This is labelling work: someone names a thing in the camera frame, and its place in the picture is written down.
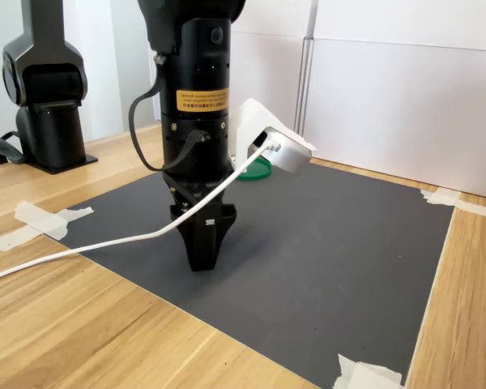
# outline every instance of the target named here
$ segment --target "wooden table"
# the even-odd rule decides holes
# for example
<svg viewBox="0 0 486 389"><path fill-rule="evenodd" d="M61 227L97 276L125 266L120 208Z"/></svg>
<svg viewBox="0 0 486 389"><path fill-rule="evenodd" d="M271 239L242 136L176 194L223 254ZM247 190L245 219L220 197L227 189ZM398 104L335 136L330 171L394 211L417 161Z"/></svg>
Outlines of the wooden table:
<svg viewBox="0 0 486 389"><path fill-rule="evenodd" d="M161 164L159 129L141 129L139 138L151 163ZM23 225L14 218L22 200L57 212L150 174L128 134L91 142L87 152L99 162L57 176L0 166L0 236ZM486 206L479 196L462 199ZM39 236L0 252L0 271L64 249ZM0 280L0 387L178 386L313 385L79 255ZM486 388L486 217L454 210L407 387Z"/></svg>

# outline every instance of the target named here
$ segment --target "black mat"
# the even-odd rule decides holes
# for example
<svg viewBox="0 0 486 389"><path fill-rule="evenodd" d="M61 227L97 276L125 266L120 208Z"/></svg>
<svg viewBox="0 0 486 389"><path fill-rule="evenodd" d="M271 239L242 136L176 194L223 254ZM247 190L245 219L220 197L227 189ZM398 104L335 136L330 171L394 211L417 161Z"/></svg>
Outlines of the black mat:
<svg viewBox="0 0 486 389"><path fill-rule="evenodd" d="M414 188L308 166L236 182L214 271L193 273L177 230L85 255L320 387L337 354L407 376L453 208ZM159 174L74 208L70 248L155 231L171 196Z"/></svg>

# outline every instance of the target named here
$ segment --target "black cable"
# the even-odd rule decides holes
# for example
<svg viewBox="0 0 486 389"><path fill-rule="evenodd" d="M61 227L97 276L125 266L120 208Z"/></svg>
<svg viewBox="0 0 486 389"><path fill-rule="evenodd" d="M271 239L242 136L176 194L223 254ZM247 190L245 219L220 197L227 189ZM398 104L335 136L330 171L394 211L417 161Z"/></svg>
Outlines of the black cable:
<svg viewBox="0 0 486 389"><path fill-rule="evenodd" d="M8 140L11 136L18 138L18 131L9 131L0 137L1 140Z"/></svg>
<svg viewBox="0 0 486 389"><path fill-rule="evenodd" d="M162 87L164 86L164 71L162 69L164 60L165 60L164 58L158 56L155 58L155 63L157 68L157 76L156 76L155 83L153 84L153 86L149 91L147 91L146 93L144 93L143 95L135 99L135 101L130 106L130 111L128 112L128 126L130 128L131 141L133 142L135 151L137 152L137 154L139 154L139 158L143 162L144 166L146 166L152 172L162 172L164 170L171 169L177 166L187 157L187 155L190 153L190 151L193 149L196 143L206 142L207 140L211 139L209 134L205 131L201 131L201 130L192 131L187 137L184 147L180 150L180 153L178 154L177 158L173 162L162 166L161 169L151 166L147 162L146 158L144 157L143 151L139 145L139 141L137 140L137 133L135 132L135 124L134 124L135 110L137 109L137 105L142 100L146 100L149 97L153 97L158 92L160 92L160 89L162 89Z"/></svg>

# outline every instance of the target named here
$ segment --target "green disc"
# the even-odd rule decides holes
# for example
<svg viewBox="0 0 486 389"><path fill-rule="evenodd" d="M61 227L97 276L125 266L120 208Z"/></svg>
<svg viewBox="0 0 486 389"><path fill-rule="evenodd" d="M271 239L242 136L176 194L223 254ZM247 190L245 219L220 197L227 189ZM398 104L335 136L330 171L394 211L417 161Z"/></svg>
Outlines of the green disc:
<svg viewBox="0 0 486 389"><path fill-rule="evenodd" d="M271 174L272 164L259 157L247 168L246 173L240 174L237 179L241 181L257 181L267 178Z"/></svg>

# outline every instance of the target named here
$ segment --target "masking tape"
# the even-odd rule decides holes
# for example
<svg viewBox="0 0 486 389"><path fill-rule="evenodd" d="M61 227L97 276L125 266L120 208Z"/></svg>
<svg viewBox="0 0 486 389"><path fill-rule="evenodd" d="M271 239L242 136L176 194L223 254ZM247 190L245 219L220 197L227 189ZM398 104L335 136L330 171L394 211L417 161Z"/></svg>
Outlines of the masking tape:
<svg viewBox="0 0 486 389"><path fill-rule="evenodd" d="M8 251L16 246L23 245L43 233L59 241L68 233L66 226L69 222L92 212L93 210L88 207L76 211L63 209L53 214L23 201L16 206L15 218L27 225L12 233L2 235L0 237L0 251Z"/></svg>
<svg viewBox="0 0 486 389"><path fill-rule="evenodd" d="M461 192L457 192L456 190L437 188L435 192L422 190L421 194L427 200L427 203L454 206L466 212L486 216L486 207L460 200L459 196Z"/></svg>
<svg viewBox="0 0 486 389"><path fill-rule="evenodd" d="M402 375L383 366L353 362L339 354L341 376L333 389L403 389Z"/></svg>

